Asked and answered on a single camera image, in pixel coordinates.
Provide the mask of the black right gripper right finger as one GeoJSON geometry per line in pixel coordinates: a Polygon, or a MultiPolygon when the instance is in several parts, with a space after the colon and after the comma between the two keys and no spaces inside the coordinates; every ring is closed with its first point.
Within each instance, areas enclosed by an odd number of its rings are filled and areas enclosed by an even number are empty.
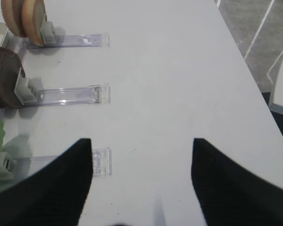
{"type": "Polygon", "coordinates": [[[191,180],[208,226],[283,226],[283,189],[203,138],[193,141],[191,180]]]}

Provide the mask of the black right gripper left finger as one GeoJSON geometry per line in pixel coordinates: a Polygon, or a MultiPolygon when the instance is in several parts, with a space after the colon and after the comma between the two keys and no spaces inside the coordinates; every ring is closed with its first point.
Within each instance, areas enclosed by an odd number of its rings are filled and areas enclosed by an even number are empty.
{"type": "Polygon", "coordinates": [[[92,142],[81,138],[46,167],[0,192],[0,226],[78,225],[92,175],[92,142]]]}

